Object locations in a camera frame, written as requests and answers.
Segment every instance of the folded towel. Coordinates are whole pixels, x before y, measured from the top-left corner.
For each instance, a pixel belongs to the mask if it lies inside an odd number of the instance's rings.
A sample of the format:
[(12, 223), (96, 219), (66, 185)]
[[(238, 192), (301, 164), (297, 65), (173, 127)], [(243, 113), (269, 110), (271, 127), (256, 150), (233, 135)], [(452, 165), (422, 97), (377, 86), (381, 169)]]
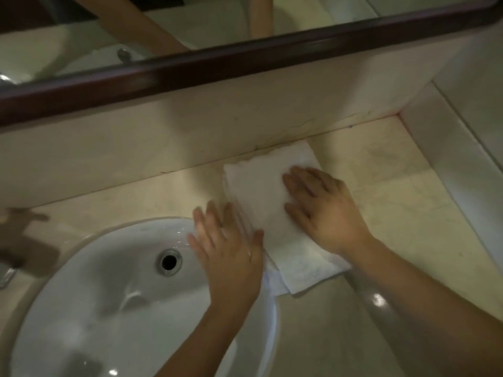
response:
[(349, 268), (344, 259), (316, 245), (285, 212), (284, 204), (293, 201), (281, 176), (293, 165), (320, 168), (306, 141), (224, 165), (224, 190), (246, 231), (265, 231), (264, 248), (275, 265), (268, 263), (266, 273), (275, 295), (287, 292), (284, 286), (290, 293), (303, 291)]

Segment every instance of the brown frame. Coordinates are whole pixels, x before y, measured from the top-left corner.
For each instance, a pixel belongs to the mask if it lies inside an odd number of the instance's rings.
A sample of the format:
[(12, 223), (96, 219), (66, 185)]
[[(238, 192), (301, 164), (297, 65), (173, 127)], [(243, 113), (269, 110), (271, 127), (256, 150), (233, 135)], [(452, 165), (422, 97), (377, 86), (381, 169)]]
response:
[(503, 0), (322, 27), (0, 90), (0, 126), (492, 24)]

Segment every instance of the person's right arm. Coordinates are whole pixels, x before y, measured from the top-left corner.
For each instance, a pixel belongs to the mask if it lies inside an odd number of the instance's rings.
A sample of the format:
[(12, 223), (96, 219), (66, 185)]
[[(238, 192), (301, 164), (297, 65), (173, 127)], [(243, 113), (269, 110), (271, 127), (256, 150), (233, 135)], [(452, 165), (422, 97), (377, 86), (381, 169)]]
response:
[(100, 24), (122, 42), (139, 43), (156, 56), (189, 50), (129, 0), (75, 1), (98, 16)]
[(503, 375), (503, 323), (400, 258), (372, 236), (346, 185), (317, 169), (283, 176), (292, 219), (320, 247), (363, 272), (420, 328), (441, 368), (456, 376)]

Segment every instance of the side backsplash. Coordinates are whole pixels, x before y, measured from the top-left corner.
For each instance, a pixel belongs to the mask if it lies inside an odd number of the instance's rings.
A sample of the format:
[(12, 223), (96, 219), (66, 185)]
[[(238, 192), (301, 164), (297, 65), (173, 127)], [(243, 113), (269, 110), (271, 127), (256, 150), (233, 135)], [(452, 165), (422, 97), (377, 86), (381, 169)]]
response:
[(0, 132), (0, 209), (31, 208), (398, 113), (471, 36), (366, 51)]

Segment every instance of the sink drain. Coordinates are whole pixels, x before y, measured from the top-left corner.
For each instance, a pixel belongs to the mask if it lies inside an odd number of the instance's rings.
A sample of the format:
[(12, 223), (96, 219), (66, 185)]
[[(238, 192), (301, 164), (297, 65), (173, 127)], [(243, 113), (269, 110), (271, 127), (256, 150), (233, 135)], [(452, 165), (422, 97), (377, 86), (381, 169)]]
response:
[(157, 256), (155, 267), (163, 276), (175, 275), (182, 267), (182, 255), (175, 249), (164, 250)]

